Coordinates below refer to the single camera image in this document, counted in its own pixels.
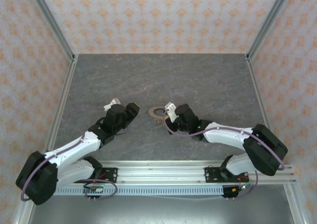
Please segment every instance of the wall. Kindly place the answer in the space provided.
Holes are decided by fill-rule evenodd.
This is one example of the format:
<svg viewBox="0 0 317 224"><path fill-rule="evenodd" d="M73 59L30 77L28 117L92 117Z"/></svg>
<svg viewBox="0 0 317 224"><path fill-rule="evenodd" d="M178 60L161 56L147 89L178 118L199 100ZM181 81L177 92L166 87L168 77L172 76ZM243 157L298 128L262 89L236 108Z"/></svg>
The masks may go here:
<svg viewBox="0 0 317 224"><path fill-rule="evenodd" d="M274 133L317 220L317 0L288 0L252 61Z"/></svg>
<svg viewBox="0 0 317 224"><path fill-rule="evenodd" d="M275 0L46 0L76 54L246 53Z"/></svg>
<svg viewBox="0 0 317 224"><path fill-rule="evenodd" d="M13 222L27 157L43 150L69 60L33 0L0 0L0 223Z"/></svg>

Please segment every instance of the floor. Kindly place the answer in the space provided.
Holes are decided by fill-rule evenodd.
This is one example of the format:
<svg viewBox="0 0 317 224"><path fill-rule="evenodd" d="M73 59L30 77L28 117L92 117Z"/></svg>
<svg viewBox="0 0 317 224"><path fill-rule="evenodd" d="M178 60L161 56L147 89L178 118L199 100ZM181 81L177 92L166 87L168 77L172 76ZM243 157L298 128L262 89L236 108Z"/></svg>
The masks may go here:
<svg viewBox="0 0 317 224"><path fill-rule="evenodd" d="M88 202L55 196L33 209L30 224L293 224L283 185L259 185L247 198L114 196Z"/></svg>
<svg viewBox="0 0 317 224"><path fill-rule="evenodd" d="M112 98L136 102L138 116L126 134L92 155L98 160L223 160L243 153L220 144L169 135L149 117L156 104L187 103L202 119L253 127L264 123L243 54L80 55L68 93L55 148L79 137L65 118L81 106L103 107ZM105 113L79 112L71 123L88 129Z"/></svg>

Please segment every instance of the gray tabletop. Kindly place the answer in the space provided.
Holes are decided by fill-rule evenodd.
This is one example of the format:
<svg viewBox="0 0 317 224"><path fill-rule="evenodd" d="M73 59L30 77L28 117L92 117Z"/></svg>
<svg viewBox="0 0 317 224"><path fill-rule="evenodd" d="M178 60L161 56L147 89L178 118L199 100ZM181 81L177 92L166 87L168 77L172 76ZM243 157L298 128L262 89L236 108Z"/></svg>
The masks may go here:
<svg viewBox="0 0 317 224"><path fill-rule="evenodd" d="M138 116L126 134L93 152L98 160L223 160L243 153L221 144L169 135L147 111L155 104L187 103L201 119L237 127L264 123L243 54L80 55L55 149L79 137L65 118L81 106L103 107L112 98L136 102ZM71 123L88 129L102 111L74 113Z"/></svg>

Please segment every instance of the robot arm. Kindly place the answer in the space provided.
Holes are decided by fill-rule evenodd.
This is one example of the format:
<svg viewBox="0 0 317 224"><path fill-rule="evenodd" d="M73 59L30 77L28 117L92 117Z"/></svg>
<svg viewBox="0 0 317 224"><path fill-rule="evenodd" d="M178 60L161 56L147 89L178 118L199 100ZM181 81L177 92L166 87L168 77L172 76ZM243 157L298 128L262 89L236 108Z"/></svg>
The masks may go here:
<svg viewBox="0 0 317 224"><path fill-rule="evenodd" d="M112 141L120 130L132 122L140 108L136 103L129 103L124 107L118 99L113 99L104 109L106 116L91 126L83 137L56 150L44 154L36 151L29 156L15 183L22 190L27 179L30 179L25 193L35 204L46 202L56 188L100 176L102 165L97 160L92 157L77 160ZM48 158L51 159L38 168Z"/></svg>
<svg viewBox="0 0 317 224"><path fill-rule="evenodd" d="M254 128L237 128L223 126L210 120L199 120L187 104L176 107L173 103L168 103L165 109L168 114L165 122L171 131L180 130L189 134L201 132L192 137L197 141L234 146L246 152L239 156L228 156L224 160L220 171L225 179L252 170L259 170L270 176L275 175L280 165L279 161L248 134L257 136L281 160L287 154L285 145L264 125L258 124Z"/></svg>

